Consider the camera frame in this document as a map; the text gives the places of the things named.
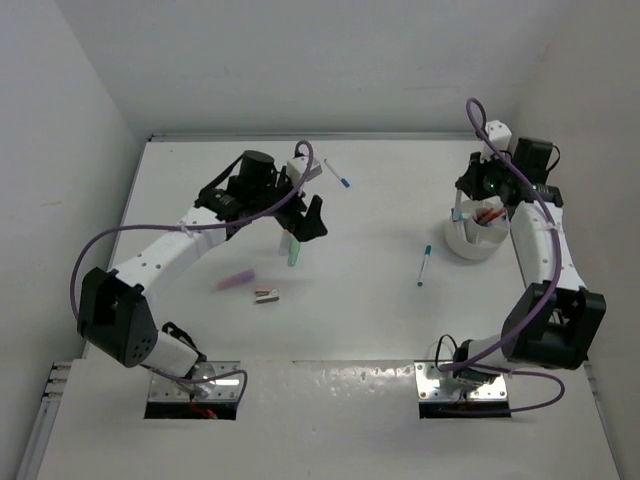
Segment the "red capped white marker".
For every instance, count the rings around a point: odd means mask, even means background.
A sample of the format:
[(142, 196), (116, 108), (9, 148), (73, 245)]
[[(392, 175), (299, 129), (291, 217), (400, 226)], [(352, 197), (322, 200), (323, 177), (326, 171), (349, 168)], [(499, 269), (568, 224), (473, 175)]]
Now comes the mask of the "red capped white marker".
[(455, 194), (454, 206), (451, 213), (452, 221), (454, 224), (459, 223), (463, 219), (461, 212), (462, 194), (463, 192), (461, 190), (457, 190)]

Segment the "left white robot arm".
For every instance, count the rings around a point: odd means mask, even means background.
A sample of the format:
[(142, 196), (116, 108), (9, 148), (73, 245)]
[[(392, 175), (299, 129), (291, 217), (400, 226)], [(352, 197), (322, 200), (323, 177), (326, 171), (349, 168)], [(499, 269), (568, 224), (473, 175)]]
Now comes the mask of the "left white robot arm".
[(327, 235), (323, 200), (304, 199), (304, 185), (322, 171), (311, 144), (299, 142), (277, 168), (272, 156), (246, 150), (198, 193), (173, 225), (146, 225), (160, 237), (132, 258), (95, 267), (71, 280), (70, 300), (78, 334), (126, 368), (141, 366), (182, 384), (195, 384), (206, 357), (186, 338), (156, 326), (152, 307), (160, 295), (210, 250), (264, 217), (299, 242)]

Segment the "blue capped white marker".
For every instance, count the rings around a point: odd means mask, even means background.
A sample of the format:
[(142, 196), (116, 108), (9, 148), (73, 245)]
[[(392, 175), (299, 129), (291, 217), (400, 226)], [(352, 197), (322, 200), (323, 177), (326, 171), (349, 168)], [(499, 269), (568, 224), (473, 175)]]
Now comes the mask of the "blue capped white marker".
[(330, 163), (328, 159), (324, 159), (323, 163), (325, 167), (338, 179), (341, 185), (343, 185), (347, 189), (350, 188), (350, 182), (336, 170), (336, 168)]

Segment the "red ballpoint pen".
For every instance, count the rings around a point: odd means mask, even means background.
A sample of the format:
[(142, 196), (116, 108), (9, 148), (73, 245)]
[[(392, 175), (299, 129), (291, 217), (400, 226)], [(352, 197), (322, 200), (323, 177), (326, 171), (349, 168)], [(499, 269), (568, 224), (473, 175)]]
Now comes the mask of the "red ballpoint pen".
[(502, 208), (499, 210), (496, 209), (488, 209), (481, 214), (479, 214), (475, 221), (479, 226), (488, 226), (492, 221), (503, 217), (506, 214), (506, 209)]

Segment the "teal capped white marker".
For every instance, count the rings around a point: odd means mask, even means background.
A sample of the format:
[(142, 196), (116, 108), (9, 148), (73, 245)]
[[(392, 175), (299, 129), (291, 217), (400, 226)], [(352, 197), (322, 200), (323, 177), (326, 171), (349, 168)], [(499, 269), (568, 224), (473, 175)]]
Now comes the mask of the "teal capped white marker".
[(427, 245), (425, 247), (425, 251), (424, 251), (424, 254), (423, 254), (423, 257), (422, 257), (422, 263), (421, 263), (419, 274), (418, 274), (418, 278), (417, 278), (417, 281), (416, 281), (416, 285), (418, 287), (422, 287), (424, 285), (425, 276), (426, 276), (426, 269), (427, 269), (427, 265), (428, 265), (430, 257), (431, 257), (431, 251), (432, 251), (432, 246), (431, 245)]

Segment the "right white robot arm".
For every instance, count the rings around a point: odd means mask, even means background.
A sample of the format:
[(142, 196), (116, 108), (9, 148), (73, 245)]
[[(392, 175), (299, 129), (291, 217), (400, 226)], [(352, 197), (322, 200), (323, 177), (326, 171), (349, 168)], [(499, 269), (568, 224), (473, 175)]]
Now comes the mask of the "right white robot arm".
[(458, 373), (492, 378), (522, 366), (576, 370), (606, 312), (602, 294), (577, 272), (563, 231), (564, 200), (547, 185), (554, 145), (519, 140), (512, 164), (474, 152), (456, 186), (472, 200), (498, 197), (506, 208), (525, 291), (499, 334), (456, 348)]

